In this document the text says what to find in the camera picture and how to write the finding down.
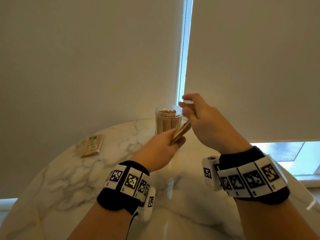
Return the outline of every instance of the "person's left hand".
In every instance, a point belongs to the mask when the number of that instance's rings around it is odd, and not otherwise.
[[[170,141],[177,129],[171,129],[153,136],[130,160],[144,166],[150,173],[165,167],[178,149],[186,142],[181,137],[173,145]]]

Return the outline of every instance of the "marble tabletop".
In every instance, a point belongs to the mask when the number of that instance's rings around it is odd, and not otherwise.
[[[25,189],[0,228],[0,239],[66,239],[94,204],[111,169],[153,135],[153,119],[104,129],[98,155],[80,158],[74,145],[46,166]],[[245,239],[233,198],[210,191],[201,160],[216,151],[202,145],[192,130],[169,165],[150,174],[156,197],[151,220],[133,220],[128,239]],[[320,205],[288,172],[290,200],[320,235]]]

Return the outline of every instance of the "person's right hand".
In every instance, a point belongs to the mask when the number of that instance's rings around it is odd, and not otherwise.
[[[218,109],[208,105],[199,94],[185,94],[182,98],[193,101],[193,104],[179,102],[179,106],[183,108],[183,116],[188,118],[202,144],[221,154],[244,152],[252,148]]]

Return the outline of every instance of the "jar mouth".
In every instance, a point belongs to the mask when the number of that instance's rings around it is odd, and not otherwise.
[[[163,113],[161,111],[167,110],[167,111],[176,111],[176,113]],[[160,105],[155,109],[155,114],[165,117],[180,117],[182,116],[182,108],[177,105]]]

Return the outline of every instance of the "hand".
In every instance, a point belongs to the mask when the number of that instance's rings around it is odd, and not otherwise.
[[[153,136],[130,160],[141,164],[150,173],[162,169],[186,142],[186,138],[181,137],[176,143],[169,145],[176,131],[177,129],[171,129]]]
[[[218,109],[208,105],[199,94],[185,94],[182,98],[193,101],[193,104],[179,102],[179,106],[202,144],[221,154],[244,152],[252,148]]]

